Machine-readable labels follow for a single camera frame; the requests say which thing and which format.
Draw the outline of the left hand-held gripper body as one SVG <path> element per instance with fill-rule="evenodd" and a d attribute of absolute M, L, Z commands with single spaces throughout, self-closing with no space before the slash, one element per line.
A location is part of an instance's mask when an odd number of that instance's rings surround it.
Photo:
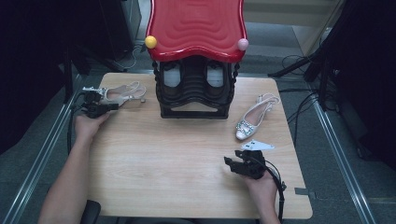
<path fill-rule="evenodd" d="M 107 106 L 100 103 L 102 94 L 99 90 L 93 88 L 83 88 L 83 103 L 84 112 L 91 119 L 99 118 L 107 112 Z"/>

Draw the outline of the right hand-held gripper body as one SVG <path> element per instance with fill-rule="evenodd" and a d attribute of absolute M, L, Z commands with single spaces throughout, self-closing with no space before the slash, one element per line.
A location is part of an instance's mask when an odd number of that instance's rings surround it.
<path fill-rule="evenodd" d="M 263 173 L 268 170 L 266 160 L 262 154 L 264 150 L 274 149 L 273 145 L 250 140 L 241 146 L 243 150 L 243 161 L 248 166 L 249 176 L 253 179 L 260 179 Z"/>

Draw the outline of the white slingback heeled shoe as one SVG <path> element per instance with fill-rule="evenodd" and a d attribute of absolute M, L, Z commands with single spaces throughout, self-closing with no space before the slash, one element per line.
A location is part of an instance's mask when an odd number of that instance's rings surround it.
<path fill-rule="evenodd" d="M 262 124 L 265 114 L 269 112 L 274 105 L 279 103 L 280 98 L 272 93 L 259 95 L 255 105 L 253 105 L 236 123 L 235 137 L 238 140 L 246 140 L 254 135 Z"/>
<path fill-rule="evenodd" d="M 117 88 L 104 89 L 100 103 L 103 105 L 117 104 L 118 106 L 122 106 L 125 102 L 132 100 L 144 102 L 146 92 L 147 88 L 144 85 L 139 81 L 134 81 Z"/>

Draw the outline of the black leather shoe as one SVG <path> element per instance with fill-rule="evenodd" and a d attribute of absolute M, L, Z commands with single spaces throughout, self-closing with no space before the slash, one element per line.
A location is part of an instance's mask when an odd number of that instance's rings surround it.
<path fill-rule="evenodd" d="M 226 68 L 223 63 L 210 61 L 205 72 L 206 91 L 210 97 L 219 97 L 226 88 Z"/>
<path fill-rule="evenodd" d="M 161 64 L 163 75 L 163 91 L 169 97 L 176 97 L 181 84 L 181 64 L 180 62 L 166 62 Z"/>

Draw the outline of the red and black shoe rack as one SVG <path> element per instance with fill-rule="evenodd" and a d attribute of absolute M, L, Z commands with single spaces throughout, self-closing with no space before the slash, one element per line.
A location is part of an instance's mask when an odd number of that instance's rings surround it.
<path fill-rule="evenodd" d="M 226 119 L 234 97 L 239 63 L 248 48 L 244 0 L 151 0 L 145 45 L 152 60 L 156 96 L 164 119 Z M 219 97 L 206 91 L 210 61 L 226 68 Z M 176 97 L 163 91 L 161 64 L 180 62 Z"/>

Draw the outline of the person's left hand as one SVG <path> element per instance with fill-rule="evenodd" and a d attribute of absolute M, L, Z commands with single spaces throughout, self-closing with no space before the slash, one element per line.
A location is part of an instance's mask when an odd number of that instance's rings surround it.
<path fill-rule="evenodd" d="M 108 114 L 104 114 L 98 118 L 91 119 L 86 115 L 78 115 L 75 118 L 76 141 L 81 143 L 91 142 L 100 126 L 108 117 Z"/>

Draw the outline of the person's right hand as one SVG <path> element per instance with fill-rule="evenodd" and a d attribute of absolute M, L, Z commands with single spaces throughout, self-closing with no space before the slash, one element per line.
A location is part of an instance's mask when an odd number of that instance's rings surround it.
<path fill-rule="evenodd" d="M 244 176 L 243 180 L 247 185 L 251 199 L 258 208 L 275 207 L 277 187 L 273 177 L 267 171 L 260 179 Z"/>

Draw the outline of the black metal stand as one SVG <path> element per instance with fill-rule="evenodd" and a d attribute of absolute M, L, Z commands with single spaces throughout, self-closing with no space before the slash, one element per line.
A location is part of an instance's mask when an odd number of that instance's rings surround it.
<path fill-rule="evenodd" d="M 120 69 L 114 64 L 107 61 L 105 58 L 100 57 L 94 51 L 79 45 L 69 45 L 64 49 L 64 103 L 67 103 L 74 93 L 73 80 L 72 80 L 72 65 L 77 70 L 88 75 L 91 68 L 85 59 L 88 56 L 101 65 L 107 67 L 112 72 L 120 72 Z"/>

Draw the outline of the grey tape strip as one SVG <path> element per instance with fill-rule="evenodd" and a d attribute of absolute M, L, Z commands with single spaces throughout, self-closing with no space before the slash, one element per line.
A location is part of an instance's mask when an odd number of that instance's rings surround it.
<path fill-rule="evenodd" d="M 294 192 L 296 195 L 305 195 L 311 200 L 316 199 L 316 193 L 312 190 L 309 189 L 303 189 L 303 188 L 295 188 Z"/>

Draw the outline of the dark curtain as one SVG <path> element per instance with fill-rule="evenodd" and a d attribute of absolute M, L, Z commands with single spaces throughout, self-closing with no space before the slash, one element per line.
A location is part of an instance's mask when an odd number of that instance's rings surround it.
<path fill-rule="evenodd" d="M 132 46 L 127 0 L 0 0 L 0 154 L 15 146 L 64 88 L 64 49 L 109 62 Z"/>
<path fill-rule="evenodd" d="M 396 0 L 346 0 L 328 43 L 355 139 L 396 171 Z"/>

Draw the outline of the black tripod stand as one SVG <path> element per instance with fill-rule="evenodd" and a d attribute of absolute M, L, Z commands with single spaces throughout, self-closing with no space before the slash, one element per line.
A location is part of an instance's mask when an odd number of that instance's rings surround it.
<path fill-rule="evenodd" d="M 330 51 L 332 45 L 337 41 L 337 35 L 345 23 L 343 12 L 344 3 L 346 0 L 336 0 L 336 4 L 332 9 L 329 18 L 320 30 L 320 40 L 318 40 L 318 47 L 311 54 L 304 56 L 300 61 L 283 68 L 280 71 L 269 74 L 268 77 L 283 77 L 288 73 L 309 64 L 304 72 L 304 80 L 307 82 L 314 81 L 318 76 L 318 104 L 323 111 L 326 111 L 326 91 L 329 74 L 331 71 Z"/>

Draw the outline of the metal floor rail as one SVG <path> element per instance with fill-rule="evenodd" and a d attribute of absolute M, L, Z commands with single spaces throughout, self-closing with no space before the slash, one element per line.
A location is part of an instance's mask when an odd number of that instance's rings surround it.
<path fill-rule="evenodd" d="M 341 146 L 338 136 L 335 133 L 328 114 L 322 110 L 321 106 L 317 102 L 314 102 L 314 108 L 318 116 L 318 120 L 332 149 L 332 154 L 336 160 L 337 167 L 339 168 L 340 173 L 346 183 L 350 198 L 360 217 L 361 224 L 377 224 L 370 204 L 368 203 L 368 200 L 361 188 L 361 184 L 359 183 L 349 161 L 347 160 L 347 156 L 343 147 Z"/>
<path fill-rule="evenodd" d="M 37 185 L 45 166 L 47 165 L 50 154 L 54 149 L 57 140 L 59 139 L 67 119 L 70 116 L 70 107 L 77 98 L 78 91 L 85 81 L 86 78 L 84 76 L 77 75 L 72 81 L 71 89 L 65 89 L 66 101 L 63 103 L 63 106 L 61 107 L 55 121 L 50 127 L 49 133 L 43 145 L 39 149 L 38 154 L 35 157 L 35 161 L 31 166 L 27 176 L 24 178 L 24 181 L 18 189 L 13 203 L 8 209 L 7 215 L 1 221 L 2 224 L 18 224 L 19 220 L 21 219 L 21 215 L 23 214 L 24 209 L 35 190 L 35 186 Z"/>

